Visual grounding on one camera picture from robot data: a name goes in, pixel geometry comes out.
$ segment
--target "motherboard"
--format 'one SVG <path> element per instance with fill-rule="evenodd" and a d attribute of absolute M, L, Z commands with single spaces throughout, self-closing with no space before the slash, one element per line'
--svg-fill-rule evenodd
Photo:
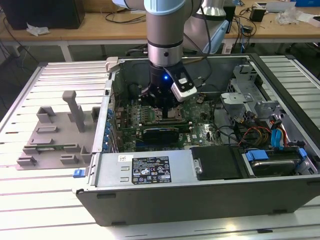
<path fill-rule="evenodd" d="M 119 101 L 115 107 L 117 148 L 121 153 L 185 150 L 195 146 L 223 145 L 212 118 L 213 101 L 199 95 L 162 111 L 138 100 Z"/>

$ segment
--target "floor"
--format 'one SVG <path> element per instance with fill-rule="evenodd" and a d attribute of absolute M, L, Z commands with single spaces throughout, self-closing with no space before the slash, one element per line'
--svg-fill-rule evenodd
<path fill-rule="evenodd" d="M 260 56 L 272 56 L 276 54 L 275 52 L 278 46 L 278 44 L 257 43 L 254 47 L 250 46 L 247 52 L 257 53 Z M 277 54 L 287 54 L 285 48 L 288 46 L 289 44 L 285 44 L 283 49 Z M 108 56 L 124 56 L 125 51 L 134 47 L 134 45 L 105 46 Z M 26 54 L 26 51 L 22 47 L 19 48 L 19 51 L 19 58 L 8 56 L 8 59 L 0 65 L 0 120 L 5 116 L 7 110 L 15 101 L 23 86 L 37 67 L 37 63 Z M 39 62 L 64 62 L 64 57 L 58 46 L 33 46 L 29 48 L 29 52 Z M 99 45 L 72 46 L 71 52 L 75 61 L 100 61 L 106 59 L 106 56 L 102 56 Z M 234 53 L 239 52 L 240 47 L 236 47 Z M 290 54 L 294 55 L 315 76 L 320 74 L 320 58 L 316 56 L 316 49 L 305 43 L 298 43 L 291 49 Z"/>

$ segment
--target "barcode sticker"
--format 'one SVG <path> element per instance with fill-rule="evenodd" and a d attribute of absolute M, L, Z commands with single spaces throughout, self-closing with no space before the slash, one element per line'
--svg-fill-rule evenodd
<path fill-rule="evenodd" d="M 132 162 L 133 155 L 119 155 L 118 162 Z"/>

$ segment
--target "table leg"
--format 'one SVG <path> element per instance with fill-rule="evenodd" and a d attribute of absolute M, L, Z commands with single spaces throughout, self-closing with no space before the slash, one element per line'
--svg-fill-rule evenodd
<path fill-rule="evenodd" d="M 19 46 L 7 46 L 8 51 L 16 58 L 20 57 L 20 52 L 18 51 Z"/>
<path fill-rule="evenodd" d="M 281 54 L 281 50 L 284 47 L 284 43 L 279 43 L 278 49 L 276 50 L 275 54 Z"/>
<path fill-rule="evenodd" d="M 223 44 L 222 54 L 231 54 L 231 49 L 233 45 L 234 41 L 229 41 L 228 39 L 226 39 L 226 41 Z"/>
<path fill-rule="evenodd" d="M 105 45 L 100 45 L 100 47 L 101 47 L 102 56 L 106 57 L 107 56 L 106 46 Z"/>
<path fill-rule="evenodd" d="M 62 54 L 64 56 L 64 60 L 66 62 L 73 62 L 74 58 L 71 55 L 70 46 L 68 46 L 67 44 L 63 44 L 63 45 L 60 45 L 60 48 L 61 48 Z"/>

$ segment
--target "sticker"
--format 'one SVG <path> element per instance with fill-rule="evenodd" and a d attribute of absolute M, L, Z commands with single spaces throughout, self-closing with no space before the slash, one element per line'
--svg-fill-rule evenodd
<path fill-rule="evenodd" d="M 119 155 L 118 162 L 132 162 L 133 155 Z"/>
<path fill-rule="evenodd" d="M 131 157 L 131 160 L 131 179 L 133 184 L 171 183 L 171 171 L 168 156 Z"/>

